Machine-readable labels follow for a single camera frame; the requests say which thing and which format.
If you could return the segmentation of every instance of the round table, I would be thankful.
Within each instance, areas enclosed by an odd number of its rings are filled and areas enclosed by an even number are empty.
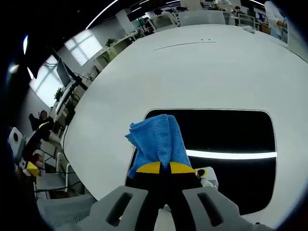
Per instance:
[[[261,32],[226,25],[162,31],[131,44],[98,75],[76,107],[64,150],[99,200],[124,184],[133,152],[124,136],[149,110],[266,111],[278,153],[275,188],[264,210],[244,217],[275,228],[307,182],[307,73],[307,63]]]

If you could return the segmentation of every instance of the computer monitor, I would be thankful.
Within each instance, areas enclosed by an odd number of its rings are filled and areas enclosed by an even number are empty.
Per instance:
[[[71,78],[69,77],[69,74],[67,72],[67,69],[62,61],[62,59],[59,59],[58,66],[57,66],[57,72],[60,77],[60,80],[62,81],[64,87],[68,85],[69,82],[71,82]]]

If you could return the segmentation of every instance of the blue towel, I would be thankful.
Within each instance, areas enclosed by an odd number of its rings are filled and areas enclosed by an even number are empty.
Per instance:
[[[170,161],[191,167],[179,125],[172,115],[158,115],[130,125],[126,138],[138,148],[134,165],[128,173],[133,178],[141,166],[160,161],[167,167]]]

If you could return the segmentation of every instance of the potted plant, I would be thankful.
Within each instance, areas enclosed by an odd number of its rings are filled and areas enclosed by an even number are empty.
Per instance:
[[[106,42],[106,47],[111,47],[112,44],[114,44],[116,42],[115,39],[109,38]]]
[[[57,102],[59,102],[62,96],[63,96],[63,91],[61,91],[61,88],[59,88],[59,89],[57,90],[57,92],[55,93],[55,95],[54,95],[54,99],[55,99]]]

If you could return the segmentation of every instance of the window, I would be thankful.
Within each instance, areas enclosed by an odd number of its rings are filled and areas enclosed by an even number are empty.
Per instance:
[[[56,102],[54,95],[59,88],[63,87],[57,73],[57,66],[53,64],[57,65],[58,61],[55,57],[50,56],[38,70],[38,77],[30,82],[30,88],[48,107],[54,105]]]
[[[90,30],[84,30],[74,36],[65,43],[65,46],[81,66],[102,49]]]

